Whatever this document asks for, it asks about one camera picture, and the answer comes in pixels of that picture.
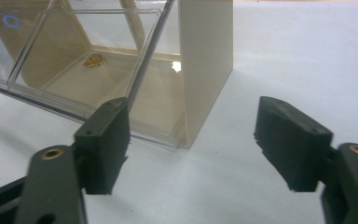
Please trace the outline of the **clear plastic storage box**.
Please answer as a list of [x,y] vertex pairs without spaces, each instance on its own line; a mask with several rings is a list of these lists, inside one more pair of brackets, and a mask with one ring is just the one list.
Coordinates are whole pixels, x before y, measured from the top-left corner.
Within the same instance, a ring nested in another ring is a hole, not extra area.
[[190,147],[233,68],[233,0],[138,0],[169,3],[156,53],[178,54],[185,112],[179,144]]

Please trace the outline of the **clear plastic drawer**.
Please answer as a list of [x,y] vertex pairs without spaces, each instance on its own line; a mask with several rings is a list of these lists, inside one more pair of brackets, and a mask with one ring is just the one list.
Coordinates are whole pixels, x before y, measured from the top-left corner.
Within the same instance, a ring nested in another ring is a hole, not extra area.
[[[184,130],[178,54],[156,53],[169,3],[0,0],[0,92],[85,120],[130,101],[133,135],[175,146]],[[105,64],[87,68],[91,54]]]

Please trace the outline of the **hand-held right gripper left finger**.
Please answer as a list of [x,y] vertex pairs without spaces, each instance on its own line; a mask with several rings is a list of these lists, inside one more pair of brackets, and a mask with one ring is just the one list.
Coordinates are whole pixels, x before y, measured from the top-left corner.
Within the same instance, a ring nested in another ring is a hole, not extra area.
[[126,97],[102,104],[76,131],[81,182],[91,195],[111,194],[131,140]]

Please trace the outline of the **small gold brooch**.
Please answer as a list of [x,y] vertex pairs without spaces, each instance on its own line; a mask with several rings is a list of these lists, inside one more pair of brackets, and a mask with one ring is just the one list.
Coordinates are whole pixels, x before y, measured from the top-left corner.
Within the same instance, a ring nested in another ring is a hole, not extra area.
[[87,68],[100,66],[103,64],[105,64],[105,58],[99,53],[91,54],[86,58],[85,62],[83,62],[83,65]]

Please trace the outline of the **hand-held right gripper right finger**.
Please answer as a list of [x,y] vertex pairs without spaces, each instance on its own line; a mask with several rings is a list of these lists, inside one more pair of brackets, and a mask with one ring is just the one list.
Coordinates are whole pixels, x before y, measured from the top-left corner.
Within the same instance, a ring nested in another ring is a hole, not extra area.
[[333,133],[283,100],[261,96],[254,133],[262,153],[296,192],[313,192]]

